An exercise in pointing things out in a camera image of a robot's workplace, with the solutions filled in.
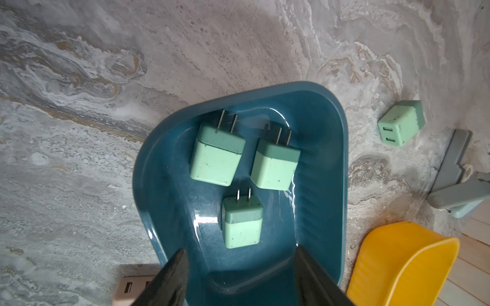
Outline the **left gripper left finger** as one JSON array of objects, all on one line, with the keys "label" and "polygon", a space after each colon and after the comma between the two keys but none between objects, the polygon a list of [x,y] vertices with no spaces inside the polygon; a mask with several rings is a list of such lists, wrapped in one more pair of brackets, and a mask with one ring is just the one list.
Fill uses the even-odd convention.
[{"label": "left gripper left finger", "polygon": [[184,249],[179,249],[136,298],[132,306],[184,305],[189,275],[188,255]]}]

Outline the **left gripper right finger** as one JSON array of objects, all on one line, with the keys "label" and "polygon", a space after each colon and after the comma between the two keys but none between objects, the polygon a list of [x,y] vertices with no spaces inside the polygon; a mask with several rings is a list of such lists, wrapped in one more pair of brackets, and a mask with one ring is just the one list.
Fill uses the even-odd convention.
[{"label": "left gripper right finger", "polygon": [[293,267],[299,305],[354,306],[305,247],[296,248]]}]

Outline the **teal storage box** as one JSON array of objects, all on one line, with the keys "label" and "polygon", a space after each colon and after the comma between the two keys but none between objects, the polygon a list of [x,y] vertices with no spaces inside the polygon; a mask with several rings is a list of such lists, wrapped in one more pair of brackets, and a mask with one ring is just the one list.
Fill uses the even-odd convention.
[{"label": "teal storage box", "polygon": [[[230,186],[193,180],[190,162],[202,123],[245,138]],[[261,139],[301,153],[286,191],[250,178]],[[255,89],[192,105],[164,119],[135,162],[133,196],[162,265],[183,249],[190,274],[186,305],[297,305],[293,257],[305,247],[330,278],[345,270],[348,124],[337,97],[312,82]],[[227,249],[225,198],[256,196],[264,206],[260,242]]]}]

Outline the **yellow storage box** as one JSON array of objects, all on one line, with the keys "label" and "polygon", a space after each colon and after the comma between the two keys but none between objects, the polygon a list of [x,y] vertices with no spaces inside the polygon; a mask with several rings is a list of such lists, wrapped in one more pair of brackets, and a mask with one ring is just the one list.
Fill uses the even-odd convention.
[{"label": "yellow storage box", "polygon": [[411,222],[371,231],[347,289],[355,305],[434,305],[458,257],[460,241]]}]

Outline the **green plug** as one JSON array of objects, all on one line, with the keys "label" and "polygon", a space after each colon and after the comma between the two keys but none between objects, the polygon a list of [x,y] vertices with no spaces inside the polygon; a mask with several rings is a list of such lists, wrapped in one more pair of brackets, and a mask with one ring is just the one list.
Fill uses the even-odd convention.
[{"label": "green plug", "polygon": [[222,129],[225,114],[222,110],[217,124],[203,122],[200,125],[190,163],[190,177],[227,187],[234,179],[246,140],[234,133],[237,116],[229,130]]},{"label": "green plug", "polygon": [[418,134],[425,123],[422,102],[403,100],[378,121],[378,129],[384,144],[401,147]]},{"label": "green plug", "polygon": [[227,249],[258,244],[262,231],[264,206],[248,188],[246,196],[237,195],[222,201],[222,235]]},{"label": "green plug", "polygon": [[287,141],[279,143],[282,128],[275,141],[260,139],[250,178],[260,189],[286,191],[296,172],[301,151],[289,146],[292,130],[288,130]]}]

